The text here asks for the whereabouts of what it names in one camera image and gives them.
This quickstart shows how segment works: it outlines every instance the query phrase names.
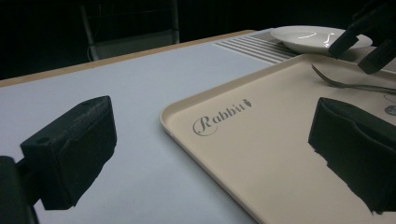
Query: beige tray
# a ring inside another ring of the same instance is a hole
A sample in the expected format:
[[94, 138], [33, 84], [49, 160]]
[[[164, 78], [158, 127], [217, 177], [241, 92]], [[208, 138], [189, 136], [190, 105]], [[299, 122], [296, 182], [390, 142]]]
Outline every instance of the beige tray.
[[396, 124], [385, 112], [396, 96], [329, 87], [311, 63], [339, 81], [396, 87], [394, 74], [302, 55], [169, 105], [162, 125], [261, 223], [396, 223], [394, 212], [372, 214], [307, 143], [319, 97]]

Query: rabbit logo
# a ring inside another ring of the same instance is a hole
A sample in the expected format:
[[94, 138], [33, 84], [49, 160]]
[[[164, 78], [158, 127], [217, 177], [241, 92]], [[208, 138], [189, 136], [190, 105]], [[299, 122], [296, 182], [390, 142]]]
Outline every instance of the rabbit logo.
[[232, 105], [220, 110], [215, 116], [203, 116], [192, 124], [192, 130], [200, 136], [209, 136], [218, 130], [219, 124], [226, 119], [236, 116], [252, 107], [249, 100], [244, 99], [242, 104]]
[[[396, 95], [387, 94], [384, 98], [396, 104]], [[389, 105], [384, 110], [387, 114], [396, 116], [396, 105]]]

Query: wooden table edge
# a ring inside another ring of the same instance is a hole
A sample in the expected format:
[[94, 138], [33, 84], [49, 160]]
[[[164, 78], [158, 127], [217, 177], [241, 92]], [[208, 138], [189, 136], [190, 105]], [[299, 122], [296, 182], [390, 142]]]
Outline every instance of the wooden table edge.
[[24, 83], [24, 82], [29, 82], [29, 81], [35, 81], [35, 80], [39, 80], [39, 79], [43, 79], [43, 78], [47, 78], [47, 77], [56, 77], [56, 76], [73, 73], [73, 72], [77, 72], [77, 71], [81, 71], [81, 70], [85, 70], [85, 69], [103, 66], [106, 64], [118, 63], [118, 62], [130, 60], [130, 59], [134, 59], [134, 58], [147, 56], [150, 54], [164, 52], [164, 51], [171, 50], [171, 49], [180, 49], [180, 48], [185, 48], [188, 46], [203, 44], [206, 42], [216, 41], [216, 40], [229, 38], [229, 37], [233, 37], [233, 36], [246, 35], [246, 34], [253, 33], [253, 32], [255, 32], [255, 31], [254, 30], [245, 30], [245, 31], [229, 33], [226, 35], [216, 35], [216, 36], [212, 36], [212, 37], [208, 37], [208, 38], [193, 40], [190, 42], [175, 44], [175, 45], [166, 46], [166, 47], [162, 47], [162, 48], [148, 49], [148, 50], [144, 50], [144, 51], [140, 51], [140, 52], [136, 52], [136, 53], [125, 54], [125, 55], [121, 55], [118, 57], [103, 59], [103, 60], [99, 60], [99, 61], [95, 61], [95, 62], [91, 62], [91, 63], [82, 63], [82, 64], [77, 64], [77, 65], [68, 66], [68, 67], [64, 67], [64, 68], [58, 68], [58, 69], [49, 70], [49, 71], [45, 71], [45, 72], [35, 73], [35, 74], [31, 74], [31, 75], [8, 78], [8, 79], [0, 80], [0, 88], [5, 87], [5, 86], [16, 85], [16, 84], [20, 84], [20, 83]]

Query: white bowl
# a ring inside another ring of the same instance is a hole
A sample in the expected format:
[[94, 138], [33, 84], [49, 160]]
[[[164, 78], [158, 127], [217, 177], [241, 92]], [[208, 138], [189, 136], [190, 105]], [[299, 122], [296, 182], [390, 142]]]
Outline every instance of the white bowl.
[[[298, 53], [329, 55], [328, 48], [345, 30], [320, 26], [283, 26], [271, 31], [271, 35], [286, 47]], [[373, 41], [358, 35], [359, 41], [351, 49], [371, 46]]]

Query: fork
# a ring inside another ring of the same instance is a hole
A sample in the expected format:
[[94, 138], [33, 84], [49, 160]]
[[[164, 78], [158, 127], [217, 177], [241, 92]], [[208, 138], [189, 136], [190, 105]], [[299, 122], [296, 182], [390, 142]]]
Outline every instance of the fork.
[[365, 90], [365, 91], [378, 91], [378, 92], [384, 92], [388, 94], [394, 94], [396, 95], [396, 89], [391, 89], [391, 88], [385, 88], [385, 87], [379, 87], [379, 86], [372, 86], [372, 85], [364, 85], [364, 84], [346, 84], [338, 81], [334, 81], [332, 79], [329, 79], [328, 77], [324, 76], [313, 64], [312, 68], [314, 71], [318, 74], [318, 76], [321, 77], [324, 81], [330, 84], [330, 86], [333, 86], [335, 88], [352, 88], [352, 89], [357, 89], [357, 90]]

